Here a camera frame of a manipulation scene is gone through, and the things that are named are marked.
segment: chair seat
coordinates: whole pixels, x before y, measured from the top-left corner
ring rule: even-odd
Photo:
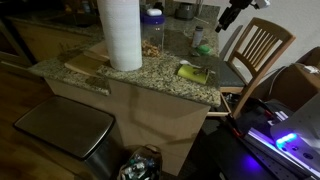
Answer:
[[[241,78],[228,66],[226,61],[220,61],[220,88],[245,86]]]

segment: wooden cabinet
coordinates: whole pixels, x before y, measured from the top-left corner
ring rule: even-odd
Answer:
[[[13,22],[13,25],[37,61],[56,57],[90,38],[22,22]]]

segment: glass jar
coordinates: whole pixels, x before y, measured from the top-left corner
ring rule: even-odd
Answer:
[[[164,37],[163,15],[141,15],[141,46],[142,55],[147,57],[159,57],[163,48]]]

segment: floor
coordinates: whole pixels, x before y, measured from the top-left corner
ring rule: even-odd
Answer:
[[[53,93],[44,81],[29,80],[0,69],[0,179],[74,179],[72,173],[41,156],[12,126],[50,96]],[[205,121],[179,176],[163,173],[161,179],[219,179],[219,169],[198,143],[217,125],[217,121]]]

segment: cable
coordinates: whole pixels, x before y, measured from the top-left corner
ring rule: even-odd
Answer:
[[[274,81],[277,79],[277,77],[279,76],[279,74],[280,74],[284,69],[286,69],[286,68],[287,68],[287,66],[283,66],[283,67],[282,67],[282,69],[280,69],[280,71],[279,71],[279,72],[276,74],[276,76],[273,78],[272,83],[271,83],[271,86],[270,86],[270,90],[269,90],[268,98],[269,98],[269,96],[270,96],[270,94],[271,94],[271,91],[272,91],[272,88],[273,88]]]

